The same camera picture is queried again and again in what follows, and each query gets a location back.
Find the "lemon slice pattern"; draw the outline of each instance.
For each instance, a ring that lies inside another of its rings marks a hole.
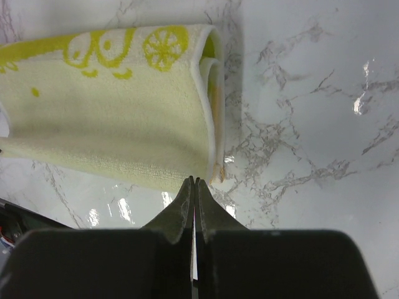
[[[155,29],[143,43],[148,65],[167,72],[188,48],[188,32],[183,26],[165,26]]]

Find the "marble countertop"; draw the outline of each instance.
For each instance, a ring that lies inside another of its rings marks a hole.
[[[249,228],[347,233],[389,299],[399,297],[398,12],[396,0],[0,0],[0,42],[215,24],[227,136],[215,199]],[[140,227],[174,194],[1,159],[0,197],[97,228]]]

